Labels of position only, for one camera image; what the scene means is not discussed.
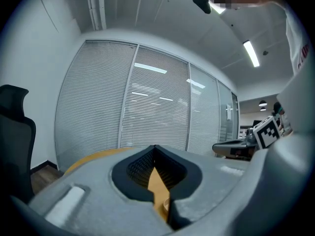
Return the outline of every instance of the desk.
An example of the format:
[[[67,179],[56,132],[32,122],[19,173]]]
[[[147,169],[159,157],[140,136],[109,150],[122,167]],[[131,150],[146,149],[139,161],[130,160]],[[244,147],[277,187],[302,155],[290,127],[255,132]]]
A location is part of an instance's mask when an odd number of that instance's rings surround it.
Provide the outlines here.
[[[132,149],[131,147],[126,147],[126,148],[117,148],[117,149],[109,149],[109,150],[104,150],[100,151],[97,153],[94,153],[92,155],[88,155],[76,163],[74,163],[66,172],[65,174],[68,174],[69,172],[73,171],[75,168],[80,166],[83,163],[89,162],[91,160],[95,160],[98,158],[102,158],[105,156],[113,155],[116,153],[120,153],[123,151],[126,151],[128,149]],[[169,198],[169,191],[165,187],[162,179],[160,178],[158,172],[154,168],[150,180],[149,180],[149,186],[148,190],[152,191],[154,193],[154,209],[156,212],[166,221],[167,215],[163,211],[163,202],[165,199]]]

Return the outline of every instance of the black office chair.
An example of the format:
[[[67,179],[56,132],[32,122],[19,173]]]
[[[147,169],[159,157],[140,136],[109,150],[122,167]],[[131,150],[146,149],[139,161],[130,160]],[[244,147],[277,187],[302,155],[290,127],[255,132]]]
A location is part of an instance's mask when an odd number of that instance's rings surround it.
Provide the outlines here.
[[[0,158],[6,189],[25,203],[34,196],[31,158],[35,123],[24,116],[23,101],[28,90],[11,85],[0,87]]]

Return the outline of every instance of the horizontal blinds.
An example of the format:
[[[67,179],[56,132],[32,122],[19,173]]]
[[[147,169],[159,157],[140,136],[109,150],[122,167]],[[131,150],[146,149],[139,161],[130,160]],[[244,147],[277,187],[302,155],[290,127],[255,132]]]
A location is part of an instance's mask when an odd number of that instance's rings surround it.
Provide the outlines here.
[[[220,105],[217,80],[190,65],[191,118],[188,151],[215,155],[212,145],[219,139]]]
[[[86,41],[74,58],[58,99],[55,123],[59,167],[118,147],[126,82],[135,45]]]
[[[221,104],[221,125],[220,125],[220,142],[232,140],[233,137],[233,101],[232,92],[221,82],[218,84]],[[227,119],[227,105],[231,109],[231,119]]]
[[[186,149],[188,64],[140,47],[127,91],[121,147],[151,144]]]

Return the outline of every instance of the ceiling beam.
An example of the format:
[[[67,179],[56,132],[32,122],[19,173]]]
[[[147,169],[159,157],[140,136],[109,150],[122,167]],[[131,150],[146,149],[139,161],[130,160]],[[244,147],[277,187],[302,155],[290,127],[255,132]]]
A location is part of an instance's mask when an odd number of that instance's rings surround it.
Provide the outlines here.
[[[115,19],[117,19],[117,12],[118,12],[118,0],[115,1]]]
[[[141,5],[141,0],[139,0],[139,2],[138,2],[138,8],[137,8],[137,14],[136,14],[136,20],[134,22],[134,26],[137,26],[140,5]]]
[[[105,1],[104,0],[98,0],[98,1],[99,1],[100,22],[102,25],[102,29],[106,30]]]
[[[154,17],[154,23],[156,22],[156,19],[157,19],[157,17],[158,17],[159,10],[161,9],[161,6],[162,6],[163,2],[164,2],[164,0],[161,0],[161,2],[159,3],[156,16]]]

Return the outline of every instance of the metal window frame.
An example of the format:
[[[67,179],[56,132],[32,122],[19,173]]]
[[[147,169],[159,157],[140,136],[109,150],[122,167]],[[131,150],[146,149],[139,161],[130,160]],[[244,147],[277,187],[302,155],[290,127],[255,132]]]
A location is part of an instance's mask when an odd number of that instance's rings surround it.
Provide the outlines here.
[[[191,81],[191,69],[190,69],[190,62],[188,62],[188,69],[189,69],[189,79]],[[187,141],[186,141],[186,151],[188,151],[189,148],[189,136],[190,136],[190,122],[191,122],[191,91],[192,91],[192,86],[191,82],[189,84],[189,117],[188,117],[188,133],[187,133]]]
[[[232,93],[232,91],[231,91],[231,89],[229,89],[230,90],[230,92],[231,92],[231,102],[232,102],[232,108],[233,108],[233,93]],[[233,113],[233,119],[232,119],[232,140],[233,140],[233,133],[234,133],[234,113]]]
[[[241,132],[241,110],[240,110],[240,101],[237,98],[237,112],[238,112],[238,131],[237,131],[237,139],[240,137]]]
[[[125,106],[126,106],[128,88],[129,88],[130,79],[131,79],[131,75],[132,75],[132,71],[133,71],[133,68],[134,68],[134,63],[135,63],[135,60],[136,60],[136,57],[137,57],[137,53],[138,53],[139,47],[140,47],[140,45],[137,44],[137,48],[136,48],[136,51],[134,53],[134,56],[133,56],[133,59],[132,59],[132,62],[131,62],[131,66],[130,66],[130,70],[129,70],[129,75],[128,75],[128,78],[127,78],[125,94],[124,94],[124,98],[123,98],[123,105],[122,105],[122,110],[121,110],[121,115],[120,115],[117,148],[121,148],[121,145],[122,145],[123,121],[124,121],[124,115],[125,115]]]
[[[240,119],[239,119],[239,111],[238,111],[239,110],[239,101],[238,101],[237,96],[234,93],[232,93],[232,100],[233,100],[233,95],[236,97],[236,101],[237,101],[237,109],[236,109],[236,111],[237,111],[238,128],[237,128],[236,139],[238,139],[239,138],[239,133],[240,133]],[[233,131],[234,131],[234,120],[235,120],[235,118],[236,118],[236,116],[234,116],[234,112],[233,112],[233,126],[232,126]]]
[[[218,97],[219,97],[219,136],[218,136],[218,142],[220,141],[220,135],[221,135],[221,99],[220,99],[220,90],[219,90],[219,81],[217,80],[217,87],[218,87]]]

